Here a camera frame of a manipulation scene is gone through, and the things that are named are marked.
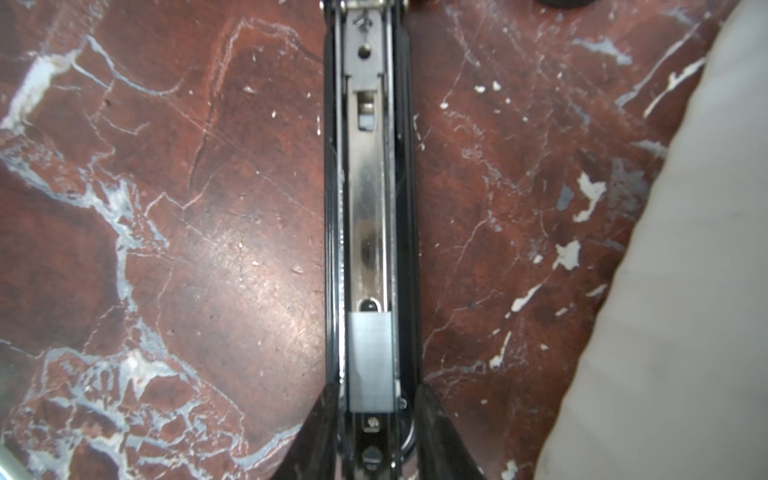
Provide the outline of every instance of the hole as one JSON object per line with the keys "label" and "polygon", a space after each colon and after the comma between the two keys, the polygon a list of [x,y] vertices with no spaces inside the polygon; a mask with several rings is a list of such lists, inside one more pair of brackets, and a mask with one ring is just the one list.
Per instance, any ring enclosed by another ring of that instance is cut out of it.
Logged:
{"label": "hole", "polygon": [[373,298],[366,298],[360,302],[361,312],[379,312],[380,310],[381,309],[379,308],[379,302],[377,302]]}
{"label": "hole", "polygon": [[371,56],[371,46],[367,43],[360,45],[360,48],[357,50],[357,55],[359,55],[363,60],[367,59]]}
{"label": "hole", "polygon": [[375,446],[370,446],[362,452],[362,464],[366,466],[369,472],[378,470],[384,461],[384,455],[381,450]]}

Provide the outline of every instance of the marble surface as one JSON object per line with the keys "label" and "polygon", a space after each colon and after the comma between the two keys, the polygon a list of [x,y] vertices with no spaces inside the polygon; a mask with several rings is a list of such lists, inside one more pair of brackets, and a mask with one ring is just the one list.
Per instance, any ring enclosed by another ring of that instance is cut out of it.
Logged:
{"label": "marble surface", "polygon": [[[735,0],[422,2],[425,380],[529,479]],[[316,2],[0,2],[0,416],[45,480],[266,478],[324,380]]]}

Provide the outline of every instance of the chipped marble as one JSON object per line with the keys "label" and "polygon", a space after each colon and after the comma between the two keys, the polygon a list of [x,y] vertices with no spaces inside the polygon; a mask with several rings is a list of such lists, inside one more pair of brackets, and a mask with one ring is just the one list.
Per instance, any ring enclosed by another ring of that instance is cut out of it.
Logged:
{"label": "chipped marble", "polygon": [[[532,478],[735,3],[407,14],[424,378],[488,478]],[[7,6],[3,442],[45,480],[268,478],[324,382],[319,11]]]}

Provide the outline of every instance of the black object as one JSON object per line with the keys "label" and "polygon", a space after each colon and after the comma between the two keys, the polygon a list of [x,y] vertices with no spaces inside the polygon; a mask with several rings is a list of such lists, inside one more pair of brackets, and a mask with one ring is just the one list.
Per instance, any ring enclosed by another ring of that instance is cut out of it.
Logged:
{"label": "black object", "polygon": [[595,0],[538,0],[539,3],[554,8],[581,8],[595,2]]}
{"label": "black object", "polygon": [[[323,389],[273,480],[334,478],[338,395],[338,384],[329,384]],[[451,419],[426,384],[416,390],[414,416],[419,433],[421,480],[484,480]],[[366,469],[373,472],[384,458],[380,451],[369,447],[363,451],[362,461]]]}

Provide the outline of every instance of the white cloth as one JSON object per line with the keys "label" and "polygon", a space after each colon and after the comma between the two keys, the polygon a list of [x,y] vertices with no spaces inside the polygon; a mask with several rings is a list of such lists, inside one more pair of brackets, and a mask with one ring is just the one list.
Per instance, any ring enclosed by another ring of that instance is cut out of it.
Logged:
{"label": "white cloth", "polygon": [[537,480],[768,478],[768,2],[709,55]]}

